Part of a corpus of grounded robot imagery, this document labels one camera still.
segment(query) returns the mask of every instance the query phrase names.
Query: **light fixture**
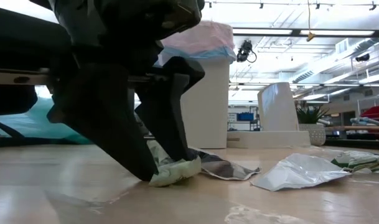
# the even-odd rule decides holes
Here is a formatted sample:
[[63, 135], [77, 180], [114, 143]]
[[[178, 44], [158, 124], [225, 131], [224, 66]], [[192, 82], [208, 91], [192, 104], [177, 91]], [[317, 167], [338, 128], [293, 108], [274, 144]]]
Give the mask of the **light fixture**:
[[375, 10], [376, 7], [377, 7], [377, 6], [376, 6], [375, 2], [372, 1], [372, 7], [369, 9], [369, 11], [373, 11], [373, 10]]
[[[348, 37], [351, 35], [372, 35], [375, 31], [373, 30], [311, 30], [313, 34], [318, 35], [334, 35]], [[302, 30], [300, 34], [308, 35], [309, 30]]]
[[325, 94], [315, 94], [303, 97], [301, 100], [314, 100], [326, 96]]
[[379, 81], [379, 75], [373, 75], [373, 76], [370, 76], [368, 78], [364, 78], [363, 80], [360, 80], [359, 83], [360, 84], [366, 84], [366, 83], [371, 83], [371, 82], [375, 82], [375, 81]]
[[241, 29], [233, 28], [233, 34], [256, 34], [256, 35], [289, 35], [290, 29]]
[[324, 84], [324, 86], [356, 87], [359, 86], [359, 84]]
[[295, 29], [295, 28], [261, 28], [261, 27], [234, 27], [234, 36], [254, 36], [254, 37], [309, 37], [311, 31], [317, 37], [355, 37], [355, 38], [372, 38], [379, 37], [379, 30], [363, 29]]
[[317, 100], [311, 100], [307, 101], [307, 103], [330, 103], [329, 101], [317, 101]]
[[331, 78], [330, 80], [327, 80], [326, 82], [324, 82], [325, 84], [330, 84], [330, 83], [335, 83], [335, 82], [338, 82], [340, 80], [343, 80], [344, 78], [348, 78], [350, 76], [352, 76], [353, 74], [352, 73], [346, 73], [344, 75], [339, 75], [337, 77], [334, 77], [334, 78]]
[[334, 91], [333, 93], [329, 93], [329, 94], [330, 95], [338, 95], [338, 94], [343, 93], [343, 92], [348, 91], [348, 90], [350, 90], [350, 88], [345, 88], [343, 90], [337, 90], [337, 91]]

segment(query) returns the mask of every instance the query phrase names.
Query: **teal fabric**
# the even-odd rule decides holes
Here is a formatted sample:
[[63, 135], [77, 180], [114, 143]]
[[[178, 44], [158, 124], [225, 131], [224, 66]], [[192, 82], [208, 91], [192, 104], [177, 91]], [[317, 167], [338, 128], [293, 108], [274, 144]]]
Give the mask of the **teal fabric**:
[[26, 113], [0, 116], [0, 122], [19, 131], [25, 137], [66, 139], [77, 144], [91, 144], [91, 142], [64, 124], [52, 124], [47, 119], [47, 113], [54, 105], [50, 95], [44, 95], [44, 88], [36, 87], [39, 99]]

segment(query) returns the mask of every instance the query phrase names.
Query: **plastic bag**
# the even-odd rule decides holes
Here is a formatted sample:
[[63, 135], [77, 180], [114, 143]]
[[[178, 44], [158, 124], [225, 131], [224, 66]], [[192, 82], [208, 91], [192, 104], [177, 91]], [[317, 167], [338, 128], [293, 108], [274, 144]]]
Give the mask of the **plastic bag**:
[[300, 189], [351, 175], [326, 159], [303, 154], [291, 154], [252, 185], [270, 191]]

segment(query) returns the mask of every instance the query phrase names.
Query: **ceiling light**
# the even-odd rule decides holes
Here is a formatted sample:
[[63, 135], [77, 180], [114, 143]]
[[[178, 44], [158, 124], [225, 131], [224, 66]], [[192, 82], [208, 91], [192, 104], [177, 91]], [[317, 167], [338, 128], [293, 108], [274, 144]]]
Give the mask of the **ceiling light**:
[[344, 78], [350, 77], [351, 75], [352, 75], [351, 73], [346, 73], [344, 75], [339, 75], [337, 77], [331, 78], [330, 80], [327, 80], [324, 83], [326, 83], [326, 84], [335, 83], [335, 82], [338, 82], [340, 80], [343, 80]]
[[290, 85], [294, 85], [294, 86], [320, 86], [320, 84], [317, 84], [317, 83], [307, 83], [307, 84], [302, 84], [302, 83], [292, 83]]
[[330, 103], [329, 101], [317, 101], [317, 100], [311, 100], [307, 101], [307, 103]]
[[350, 90], [350, 88], [334, 91], [333, 93], [330, 93], [330, 95], [338, 95], [338, 94], [343, 93], [343, 92], [345, 92], [347, 90]]
[[309, 96], [305, 96], [302, 98], [302, 100], [314, 100], [314, 99], [318, 99], [318, 98], [321, 98], [321, 97], [324, 97], [325, 94], [315, 94], [315, 95], [309, 95]]
[[356, 87], [359, 86], [359, 84], [324, 84], [324, 86]]
[[375, 82], [375, 81], [379, 81], [379, 75], [374, 75], [374, 76], [370, 76], [368, 78], [364, 78], [363, 80], [360, 80], [359, 83], [364, 84], [364, 83], [371, 83], [371, 82]]
[[[302, 30], [300, 34], [308, 35], [309, 30]], [[334, 35], [334, 36], [351, 36], [351, 35], [372, 35], [373, 30], [311, 30], [313, 34], [318, 35]]]
[[364, 87], [379, 87], [379, 84], [366, 84]]
[[233, 34], [289, 35], [291, 32], [289, 29], [233, 29]]

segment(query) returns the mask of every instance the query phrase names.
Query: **cable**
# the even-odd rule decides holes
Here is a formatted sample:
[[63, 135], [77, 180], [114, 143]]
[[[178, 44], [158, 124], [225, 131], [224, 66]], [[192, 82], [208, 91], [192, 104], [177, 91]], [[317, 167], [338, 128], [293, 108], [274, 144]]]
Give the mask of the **cable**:
[[311, 4], [309, 3], [309, 0], [307, 0], [308, 2], [308, 37], [307, 37], [307, 42], [310, 42], [314, 37], [315, 37], [315, 34], [313, 34], [311, 32]]
[[251, 50], [251, 52], [254, 54], [254, 56], [256, 57], [255, 59], [254, 59], [254, 61], [249, 61], [248, 59], [246, 59], [248, 62], [250, 62], [250, 63], [255, 63], [256, 61], [257, 61], [257, 55], [256, 55], [256, 53], [253, 51], [253, 49]]

